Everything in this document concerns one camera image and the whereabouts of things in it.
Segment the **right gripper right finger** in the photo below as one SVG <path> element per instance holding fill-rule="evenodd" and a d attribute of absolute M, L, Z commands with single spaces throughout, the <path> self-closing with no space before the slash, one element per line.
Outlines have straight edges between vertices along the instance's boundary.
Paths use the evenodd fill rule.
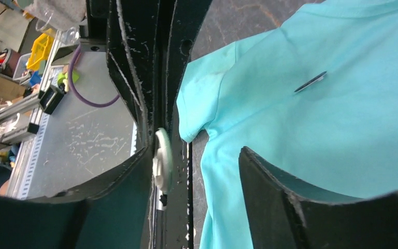
<path fill-rule="evenodd" d="M 248 147 L 238 164 L 254 248 L 398 248 L 398 191 L 369 199 L 328 191 Z"/>

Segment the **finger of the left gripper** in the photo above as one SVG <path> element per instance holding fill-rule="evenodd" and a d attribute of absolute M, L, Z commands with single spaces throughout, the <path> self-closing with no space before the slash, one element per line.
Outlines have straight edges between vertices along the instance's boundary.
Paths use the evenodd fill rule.
<path fill-rule="evenodd" d="M 160 1 L 110 1 L 108 64 L 121 98 L 137 126 L 142 145 L 156 143 L 162 123 L 158 17 Z"/>
<path fill-rule="evenodd" d="M 171 15 L 166 56 L 165 125 L 173 131 L 174 107 L 191 50 L 211 1 L 175 1 Z"/>

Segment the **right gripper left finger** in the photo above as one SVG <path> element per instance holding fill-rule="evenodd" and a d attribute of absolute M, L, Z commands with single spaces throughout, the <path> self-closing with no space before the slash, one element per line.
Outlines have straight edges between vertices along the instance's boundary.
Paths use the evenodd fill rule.
<path fill-rule="evenodd" d="M 151 150 L 53 197 L 0 197 L 0 248 L 140 248 Z"/>

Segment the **teal t-shirt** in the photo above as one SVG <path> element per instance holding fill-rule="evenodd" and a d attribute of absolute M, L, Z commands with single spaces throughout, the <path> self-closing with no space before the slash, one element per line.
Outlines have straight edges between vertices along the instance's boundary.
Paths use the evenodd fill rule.
<path fill-rule="evenodd" d="M 177 106 L 184 141 L 209 136 L 201 248 L 253 247 L 244 146 L 333 192 L 398 190 L 398 1 L 303 5 L 281 27 L 190 62 Z"/>

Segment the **yellow landscape brooch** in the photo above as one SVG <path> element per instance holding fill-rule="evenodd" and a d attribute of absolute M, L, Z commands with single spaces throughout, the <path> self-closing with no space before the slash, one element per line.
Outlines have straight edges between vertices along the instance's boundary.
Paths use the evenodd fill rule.
<path fill-rule="evenodd" d="M 173 150 L 168 133 L 164 128 L 155 132 L 157 143 L 153 157 L 152 173 L 154 184 L 163 193 L 171 191 L 173 171 Z"/>

